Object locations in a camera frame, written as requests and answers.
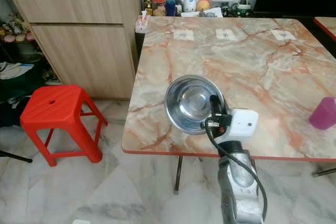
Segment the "table edge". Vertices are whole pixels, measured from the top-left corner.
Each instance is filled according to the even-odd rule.
[[[189,157],[216,157],[218,154],[206,153],[183,153],[183,152],[147,152],[147,151],[129,151],[122,148],[122,151],[127,154],[142,154],[142,155],[161,155],[161,156],[189,156]],[[252,159],[268,159],[279,161],[310,161],[310,162],[324,162],[336,163],[336,158],[316,158],[316,157],[269,157],[269,156],[251,156]]]
[[[329,31],[324,24],[322,24],[321,22],[319,22],[316,18],[314,18],[314,22],[315,24],[317,24],[326,34],[328,34],[335,42],[336,42],[336,36]]]

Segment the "wooden cabinet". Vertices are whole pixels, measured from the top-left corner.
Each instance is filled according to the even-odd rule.
[[[121,26],[33,25],[64,84],[77,84],[93,97],[127,98],[133,62]]]
[[[118,0],[16,0],[30,23],[122,24]]]
[[[13,0],[63,84],[130,99],[140,0]]]

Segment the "metal bowl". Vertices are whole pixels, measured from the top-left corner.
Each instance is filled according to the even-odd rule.
[[[197,75],[177,78],[168,88],[164,105],[170,121],[181,131],[190,135],[204,134],[201,123],[211,115],[210,96],[224,99],[218,87]]]

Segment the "plastic container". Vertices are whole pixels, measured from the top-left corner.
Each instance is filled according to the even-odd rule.
[[[166,1],[166,15],[167,16],[175,16],[176,14],[176,7],[175,7],[175,0],[167,0]]]
[[[319,130],[326,130],[336,124],[336,98],[325,97],[309,117],[309,122]]]
[[[153,0],[153,15],[166,16],[166,0]]]

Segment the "figurine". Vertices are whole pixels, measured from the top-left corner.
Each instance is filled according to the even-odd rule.
[[[12,28],[14,29],[14,34],[15,35],[18,35],[18,34],[22,33],[21,29],[19,28],[18,22],[12,21],[11,24],[12,24]]]
[[[6,36],[6,30],[0,27],[0,39],[4,40],[5,36]]]
[[[25,40],[25,38],[26,38],[26,35],[20,34],[20,35],[16,36],[16,42],[22,42],[22,41]]]
[[[196,5],[196,11],[209,10],[210,1],[209,0],[199,0]]]
[[[9,25],[7,25],[7,23],[2,23],[1,26],[2,26],[2,28],[5,29],[7,35],[12,35],[13,34],[13,30],[10,28]]]
[[[34,39],[34,37],[33,37],[33,35],[32,35],[32,33],[27,33],[27,37],[26,37],[26,39],[28,40],[28,42],[32,42],[32,41],[34,41],[35,39]]]
[[[176,16],[180,16],[183,10],[182,0],[175,0]]]
[[[24,21],[24,22],[21,23],[21,26],[22,26],[22,29],[23,29],[24,33],[27,34],[29,32],[28,23]]]
[[[14,35],[6,35],[4,38],[6,43],[12,43],[15,41],[15,36]]]
[[[183,3],[183,11],[185,13],[196,11],[196,1],[195,0],[185,0]]]

